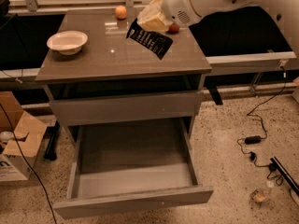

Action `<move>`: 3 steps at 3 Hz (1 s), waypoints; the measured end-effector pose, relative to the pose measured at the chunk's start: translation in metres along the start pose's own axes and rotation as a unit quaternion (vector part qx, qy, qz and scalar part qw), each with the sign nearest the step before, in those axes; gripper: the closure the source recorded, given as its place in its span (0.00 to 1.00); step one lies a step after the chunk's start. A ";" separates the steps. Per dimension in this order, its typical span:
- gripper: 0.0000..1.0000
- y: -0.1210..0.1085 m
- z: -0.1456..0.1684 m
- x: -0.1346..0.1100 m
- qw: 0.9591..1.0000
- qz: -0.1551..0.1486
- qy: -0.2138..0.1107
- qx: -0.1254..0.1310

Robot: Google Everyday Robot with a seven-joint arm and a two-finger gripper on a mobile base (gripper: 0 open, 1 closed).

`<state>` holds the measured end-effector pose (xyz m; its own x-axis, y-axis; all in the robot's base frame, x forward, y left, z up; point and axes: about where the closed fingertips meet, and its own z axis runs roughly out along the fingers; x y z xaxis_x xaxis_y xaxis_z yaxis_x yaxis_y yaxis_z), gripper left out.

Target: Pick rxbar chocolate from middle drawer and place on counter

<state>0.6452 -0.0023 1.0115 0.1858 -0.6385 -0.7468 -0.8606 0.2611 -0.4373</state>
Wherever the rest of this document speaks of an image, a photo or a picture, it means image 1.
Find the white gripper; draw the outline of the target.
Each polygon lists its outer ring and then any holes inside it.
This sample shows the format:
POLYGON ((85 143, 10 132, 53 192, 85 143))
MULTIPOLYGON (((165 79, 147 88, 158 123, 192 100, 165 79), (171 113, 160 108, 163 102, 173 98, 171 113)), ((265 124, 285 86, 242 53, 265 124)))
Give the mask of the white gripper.
POLYGON ((137 24, 149 32, 167 32, 173 23, 188 27, 200 20, 192 0, 152 0, 137 16, 137 24))

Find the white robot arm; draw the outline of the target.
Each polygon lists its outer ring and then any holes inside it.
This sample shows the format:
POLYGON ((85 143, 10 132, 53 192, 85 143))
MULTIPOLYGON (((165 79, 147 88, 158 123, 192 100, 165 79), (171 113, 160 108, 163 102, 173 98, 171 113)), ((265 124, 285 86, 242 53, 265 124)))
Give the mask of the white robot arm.
POLYGON ((216 12, 251 5, 262 8, 274 20, 299 55, 299 0, 152 0, 138 14, 137 24, 146 31, 165 32, 172 23, 187 27, 216 12))

